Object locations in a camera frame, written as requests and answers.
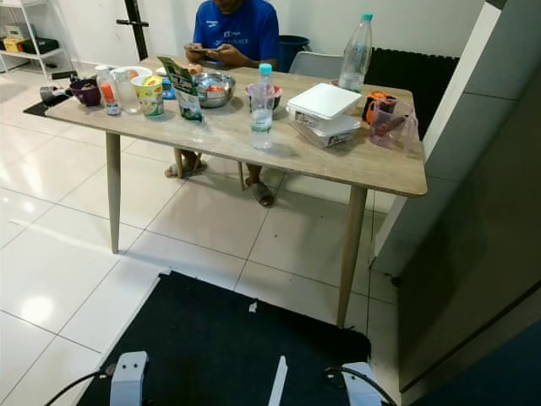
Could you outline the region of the teal-capped water bottle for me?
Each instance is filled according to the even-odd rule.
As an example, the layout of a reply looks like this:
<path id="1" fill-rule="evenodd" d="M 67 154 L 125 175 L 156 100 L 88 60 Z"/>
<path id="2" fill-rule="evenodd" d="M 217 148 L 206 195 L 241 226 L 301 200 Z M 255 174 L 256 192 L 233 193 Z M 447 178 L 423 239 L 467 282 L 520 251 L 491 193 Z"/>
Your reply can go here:
<path id="1" fill-rule="evenodd" d="M 275 111 L 276 88 L 271 81 L 273 66 L 260 63 L 259 78 L 247 86 L 251 112 L 250 140 L 256 150 L 269 150 L 273 145 L 271 128 Z"/>

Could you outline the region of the grey fridge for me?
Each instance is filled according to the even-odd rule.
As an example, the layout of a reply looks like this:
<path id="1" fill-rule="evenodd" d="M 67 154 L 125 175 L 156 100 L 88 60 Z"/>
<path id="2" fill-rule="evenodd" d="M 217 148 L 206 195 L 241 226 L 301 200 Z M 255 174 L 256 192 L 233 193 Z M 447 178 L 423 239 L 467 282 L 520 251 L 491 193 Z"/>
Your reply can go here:
<path id="1" fill-rule="evenodd" d="M 486 1 L 426 171 L 452 189 L 398 287 L 407 406 L 541 403 L 541 0 Z"/>

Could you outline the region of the black device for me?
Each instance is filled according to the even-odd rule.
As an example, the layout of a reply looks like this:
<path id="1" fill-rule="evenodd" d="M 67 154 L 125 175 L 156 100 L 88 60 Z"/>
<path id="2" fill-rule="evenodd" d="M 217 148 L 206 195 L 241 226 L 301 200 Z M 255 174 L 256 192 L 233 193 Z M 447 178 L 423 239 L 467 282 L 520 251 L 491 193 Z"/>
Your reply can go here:
<path id="1" fill-rule="evenodd" d="M 41 103 L 46 107 L 61 104 L 73 95 L 74 93 L 67 86 L 46 85 L 39 88 Z"/>

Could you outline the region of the purple bowl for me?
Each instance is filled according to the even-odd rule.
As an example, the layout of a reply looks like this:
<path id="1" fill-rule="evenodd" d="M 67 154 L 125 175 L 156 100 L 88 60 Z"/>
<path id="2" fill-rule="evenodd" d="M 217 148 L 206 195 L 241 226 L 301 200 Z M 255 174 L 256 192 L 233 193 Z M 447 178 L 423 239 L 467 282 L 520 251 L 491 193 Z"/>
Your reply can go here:
<path id="1" fill-rule="evenodd" d="M 69 89 L 82 105 L 86 107 L 96 107 L 101 105 L 101 90 L 96 79 L 73 80 L 70 82 Z"/>

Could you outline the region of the small orange-labelled bottle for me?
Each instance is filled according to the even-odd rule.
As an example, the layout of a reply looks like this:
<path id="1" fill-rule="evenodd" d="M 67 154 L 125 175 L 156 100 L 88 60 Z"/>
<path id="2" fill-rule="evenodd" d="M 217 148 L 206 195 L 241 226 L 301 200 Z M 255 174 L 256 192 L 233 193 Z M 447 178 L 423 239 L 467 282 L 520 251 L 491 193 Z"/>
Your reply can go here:
<path id="1" fill-rule="evenodd" d="M 123 109 L 121 109 L 116 97 L 111 69 L 106 65 L 97 65 L 95 70 L 98 91 L 101 93 L 101 100 L 106 112 L 109 116 L 120 116 Z"/>

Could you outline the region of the clear glass jar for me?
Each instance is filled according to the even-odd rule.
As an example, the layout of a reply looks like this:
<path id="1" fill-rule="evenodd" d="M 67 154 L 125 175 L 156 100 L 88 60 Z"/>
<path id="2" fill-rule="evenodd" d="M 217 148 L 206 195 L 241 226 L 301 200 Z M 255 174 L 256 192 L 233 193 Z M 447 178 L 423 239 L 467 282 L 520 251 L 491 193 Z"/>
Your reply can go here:
<path id="1" fill-rule="evenodd" d="M 139 98 L 136 96 L 131 79 L 139 76 L 135 70 L 128 67 L 117 67 L 111 71 L 113 92 L 116 93 L 118 103 L 124 113 L 135 115 L 139 113 Z"/>

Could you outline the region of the yellow green instant noodle cup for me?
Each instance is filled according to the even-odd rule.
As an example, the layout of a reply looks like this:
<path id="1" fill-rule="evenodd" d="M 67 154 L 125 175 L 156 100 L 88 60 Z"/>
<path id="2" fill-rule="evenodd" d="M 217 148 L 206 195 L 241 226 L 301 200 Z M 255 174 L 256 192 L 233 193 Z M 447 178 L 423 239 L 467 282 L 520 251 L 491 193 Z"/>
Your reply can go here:
<path id="1" fill-rule="evenodd" d="M 162 77 L 157 74 L 135 76 L 130 79 L 139 101 L 139 111 L 147 118 L 156 118 L 165 112 L 165 97 L 162 91 Z"/>

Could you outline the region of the green snack pouch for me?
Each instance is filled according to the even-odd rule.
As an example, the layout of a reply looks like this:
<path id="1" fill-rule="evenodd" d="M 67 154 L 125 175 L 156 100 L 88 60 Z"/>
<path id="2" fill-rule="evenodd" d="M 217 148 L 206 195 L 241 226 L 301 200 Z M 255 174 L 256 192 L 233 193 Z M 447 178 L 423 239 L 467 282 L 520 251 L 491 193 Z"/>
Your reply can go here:
<path id="1" fill-rule="evenodd" d="M 181 107 L 181 115 L 186 120 L 198 121 L 204 120 L 202 113 L 199 92 L 194 78 L 190 71 L 181 65 L 178 65 L 173 58 L 158 57 L 162 67 L 167 71 L 167 77 L 170 78 L 172 88 L 175 93 L 175 100 Z"/>

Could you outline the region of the black stand pole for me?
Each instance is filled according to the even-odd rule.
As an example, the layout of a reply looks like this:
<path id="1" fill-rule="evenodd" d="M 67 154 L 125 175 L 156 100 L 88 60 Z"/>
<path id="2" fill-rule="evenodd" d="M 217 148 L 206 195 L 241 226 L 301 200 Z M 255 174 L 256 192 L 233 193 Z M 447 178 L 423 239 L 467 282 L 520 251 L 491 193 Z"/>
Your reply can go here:
<path id="1" fill-rule="evenodd" d="M 150 24 L 140 18 L 138 0 L 123 0 L 123 6 L 125 17 L 124 19 L 117 19 L 116 24 L 131 28 L 136 50 L 138 50 L 139 60 L 143 61 L 143 59 L 147 59 L 150 56 L 144 34 L 144 28 L 150 26 Z"/>

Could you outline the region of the steel bowl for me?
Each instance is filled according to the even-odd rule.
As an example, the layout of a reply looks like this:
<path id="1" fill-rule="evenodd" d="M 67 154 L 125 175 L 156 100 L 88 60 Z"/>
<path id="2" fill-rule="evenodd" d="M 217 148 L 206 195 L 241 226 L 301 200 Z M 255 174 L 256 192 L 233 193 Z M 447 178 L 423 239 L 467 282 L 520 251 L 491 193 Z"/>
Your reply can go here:
<path id="1" fill-rule="evenodd" d="M 236 81 L 228 74 L 204 71 L 194 74 L 194 88 L 202 108 L 219 108 L 231 103 Z"/>

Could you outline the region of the pink bowl with red food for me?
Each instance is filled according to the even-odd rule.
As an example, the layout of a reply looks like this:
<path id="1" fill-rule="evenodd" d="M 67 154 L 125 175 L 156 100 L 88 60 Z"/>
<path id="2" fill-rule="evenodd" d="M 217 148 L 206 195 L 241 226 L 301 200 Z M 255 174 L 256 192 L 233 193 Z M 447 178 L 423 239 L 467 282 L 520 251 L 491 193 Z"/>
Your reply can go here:
<path id="1" fill-rule="evenodd" d="M 279 85 L 250 84 L 246 86 L 249 112 L 268 111 L 275 112 L 281 104 L 282 91 Z"/>

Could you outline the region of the clear labelled food container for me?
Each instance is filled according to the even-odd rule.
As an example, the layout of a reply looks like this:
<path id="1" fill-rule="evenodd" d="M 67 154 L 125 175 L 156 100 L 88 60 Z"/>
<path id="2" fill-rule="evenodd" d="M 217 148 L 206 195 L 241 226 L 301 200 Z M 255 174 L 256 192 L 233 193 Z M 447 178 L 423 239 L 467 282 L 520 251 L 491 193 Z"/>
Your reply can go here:
<path id="1" fill-rule="evenodd" d="M 287 123 L 297 130 L 303 138 L 312 140 L 321 148 L 347 142 L 352 138 L 352 133 L 362 128 L 362 124 L 351 116 L 339 116 L 327 121 L 327 123 L 317 124 L 316 127 L 297 120 L 289 120 Z"/>

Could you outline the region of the white lidded food container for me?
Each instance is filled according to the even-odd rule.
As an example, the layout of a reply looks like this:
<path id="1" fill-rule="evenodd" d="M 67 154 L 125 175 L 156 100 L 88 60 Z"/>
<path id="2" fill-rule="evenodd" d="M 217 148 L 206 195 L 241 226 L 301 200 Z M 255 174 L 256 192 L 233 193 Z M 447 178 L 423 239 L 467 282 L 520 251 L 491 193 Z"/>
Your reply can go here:
<path id="1" fill-rule="evenodd" d="M 317 84 L 290 98 L 287 101 L 287 111 L 292 112 L 293 119 L 298 123 L 318 127 L 349 111 L 360 97 L 362 94 L 340 86 Z"/>

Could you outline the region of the large clear plastic bottle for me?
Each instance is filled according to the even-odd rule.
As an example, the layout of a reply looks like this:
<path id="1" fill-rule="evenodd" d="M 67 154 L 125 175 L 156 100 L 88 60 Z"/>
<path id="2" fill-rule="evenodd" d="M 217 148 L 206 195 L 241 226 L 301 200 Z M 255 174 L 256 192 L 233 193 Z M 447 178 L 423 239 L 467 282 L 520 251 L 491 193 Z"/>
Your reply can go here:
<path id="1" fill-rule="evenodd" d="M 363 13 L 356 30 L 352 33 L 342 55 L 342 65 L 337 85 L 347 91 L 362 92 L 364 77 L 371 62 L 372 13 Z"/>

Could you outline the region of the orange black cup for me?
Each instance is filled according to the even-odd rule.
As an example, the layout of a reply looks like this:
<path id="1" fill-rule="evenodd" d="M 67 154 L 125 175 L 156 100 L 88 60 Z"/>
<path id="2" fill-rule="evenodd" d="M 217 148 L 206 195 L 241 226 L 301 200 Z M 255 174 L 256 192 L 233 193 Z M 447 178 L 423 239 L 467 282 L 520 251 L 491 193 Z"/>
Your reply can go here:
<path id="1" fill-rule="evenodd" d="M 397 98 L 384 91 L 371 91 L 364 101 L 362 109 L 362 120 L 371 124 L 374 121 L 376 112 L 393 113 L 397 104 Z"/>

